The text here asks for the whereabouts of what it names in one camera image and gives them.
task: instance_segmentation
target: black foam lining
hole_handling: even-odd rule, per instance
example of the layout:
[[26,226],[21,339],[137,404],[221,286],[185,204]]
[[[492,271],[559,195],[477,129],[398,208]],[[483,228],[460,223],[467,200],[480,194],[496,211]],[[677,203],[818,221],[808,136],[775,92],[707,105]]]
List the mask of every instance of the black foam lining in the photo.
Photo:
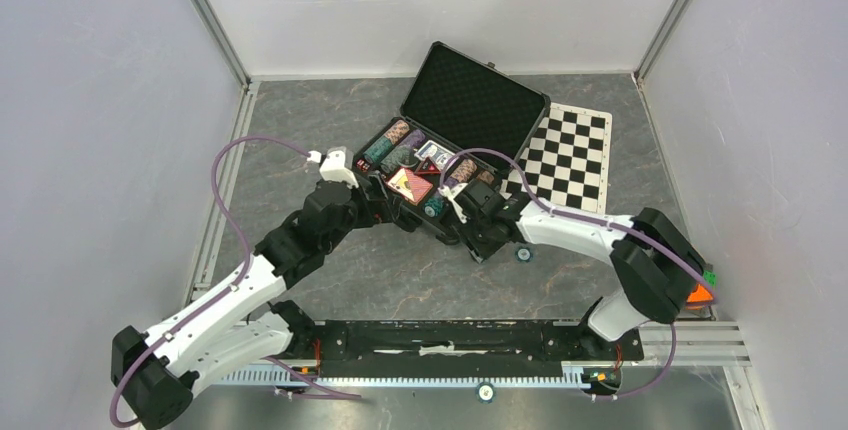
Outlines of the black foam lining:
[[[441,42],[430,48],[401,115],[459,148],[518,157],[550,109],[550,99]],[[508,164],[480,158],[498,170]]]

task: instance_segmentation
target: chessboard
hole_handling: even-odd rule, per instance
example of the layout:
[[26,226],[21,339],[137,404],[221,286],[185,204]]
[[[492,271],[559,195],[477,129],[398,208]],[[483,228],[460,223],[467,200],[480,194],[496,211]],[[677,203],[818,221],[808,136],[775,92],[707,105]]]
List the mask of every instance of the chessboard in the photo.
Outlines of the chessboard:
[[[611,131],[609,113],[552,103],[518,161],[530,188],[555,205],[604,213]],[[513,170],[501,193],[520,191]]]

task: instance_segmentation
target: black and white robotic arm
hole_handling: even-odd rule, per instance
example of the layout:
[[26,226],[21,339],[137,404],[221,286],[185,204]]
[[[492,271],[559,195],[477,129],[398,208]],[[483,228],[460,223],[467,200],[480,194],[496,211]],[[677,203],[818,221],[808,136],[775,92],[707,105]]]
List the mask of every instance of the black and white robotic arm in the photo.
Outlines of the black and white robotic arm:
[[[117,385],[135,359],[165,337],[122,393],[148,429],[173,421],[193,397],[229,373],[263,357],[297,354],[311,345],[300,331],[305,323],[296,306],[277,304],[250,324],[236,324],[321,267],[325,256],[349,232],[392,222],[398,216],[398,197],[387,194],[378,176],[354,174],[351,154],[344,148],[320,158],[313,153],[312,160],[321,162],[322,180],[303,208],[256,246],[249,274],[238,285],[234,282],[243,271],[241,266],[176,315],[144,332],[127,327],[113,339],[112,380]],[[622,289],[596,302],[581,322],[587,335],[601,345],[650,320],[673,322],[695,287],[685,272],[626,232],[552,215],[526,194],[506,200],[478,180],[444,194],[456,212],[452,226],[480,262],[507,242],[523,242],[565,248],[613,267]],[[703,271],[703,260],[661,212],[645,209],[635,217],[591,215],[650,234]],[[179,332],[170,333],[174,325],[228,287],[229,293],[215,305]]]

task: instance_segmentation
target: white arm segment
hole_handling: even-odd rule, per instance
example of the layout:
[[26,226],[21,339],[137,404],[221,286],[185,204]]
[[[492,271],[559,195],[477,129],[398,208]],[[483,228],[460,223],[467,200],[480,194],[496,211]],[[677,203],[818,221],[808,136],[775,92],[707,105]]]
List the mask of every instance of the white arm segment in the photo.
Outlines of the white arm segment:
[[[542,201],[548,206],[553,206],[546,200]],[[573,208],[567,211],[601,218],[627,227],[633,226],[629,215],[597,215]],[[551,215],[534,202],[527,204],[521,212],[518,229],[524,236],[524,240],[529,243],[553,245],[571,250],[600,260],[609,266],[613,266],[609,258],[613,242],[625,237],[625,233],[621,230]],[[604,297],[589,315],[589,328],[604,340],[614,342],[631,328],[649,320],[633,308],[624,290],[619,289],[611,296]]]
[[[173,317],[148,328],[148,337],[145,343],[152,345],[189,313],[230,286],[238,276],[236,272],[240,269],[241,265],[218,285],[206,292],[205,295],[180,310]],[[281,277],[275,276],[273,271],[274,266],[268,260],[261,256],[254,256],[250,271],[238,285],[238,288],[197,316],[176,335],[173,335],[170,341],[165,342],[156,350],[154,353],[156,358],[168,357],[167,368],[178,377],[187,370],[195,368],[198,363],[197,359],[203,356],[203,352],[208,351],[209,346],[213,341],[220,338],[221,334],[229,330],[236,322],[259,305],[286,291],[286,282]],[[262,356],[274,353],[279,353],[279,351],[272,351]]]
[[246,365],[288,348],[292,333],[278,315],[268,312],[255,322],[236,327],[212,342],[190,370],[200,374],[191,387],[195,397],[209,385]]
[[[540,199],[545,205],[555,205],[545,199]],[[632,227],[633,222],[630,215],[598,215],[596,213],[584,212],[573,208],[563,209],[568,213],[601,218],[608,222],[615,222],[626,227]],[[588,255],[600,260],[609,266],[612,252],[612,243],[624,238],[624,232],[604,228],[591,223],[572,220],[570,218],[552,215],[534,202],[530,202],[521,211],[521,219],[518,220],[518,229],[528,243],[553,245],[583,255]]]

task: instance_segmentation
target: stack of poker chips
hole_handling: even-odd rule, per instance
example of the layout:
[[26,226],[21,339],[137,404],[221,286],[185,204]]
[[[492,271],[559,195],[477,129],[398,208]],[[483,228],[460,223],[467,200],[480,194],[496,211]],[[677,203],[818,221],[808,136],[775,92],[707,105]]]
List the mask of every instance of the stack of poker chips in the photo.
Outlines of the stack of poker chips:
[[[453,188],[460,183],[465,183],[471,179],[471,175],[477,171],[477,164],[466,158],[456,167],[456,170],[445,179],[445,186]],[[441,194],[435,194],[424,204],[424,213],[430,218],[436,218],[441,215],[445,209],[445,197]]]
[[416,161],[415,150],[421,146],[427,136],[421,130],[413,130],[412,133],[406,136],[394,150],[391,151],[386,158],[380,162],[380,171],[384,175],[391,175],[401,165],[411,165]]
[[404,122],[403,120],[398,120],[392,125],[386,133],[384,133],[380,138],[377,139],[376,142],[372,143],[368,150],[365,150],[365,153],[362,154],[362,158],[368,162],[369,165],[373,165],[374,162],[379,161],[383,156],[389,153],[389,150],[392,149],[400,139],[409,132],[409,124]]

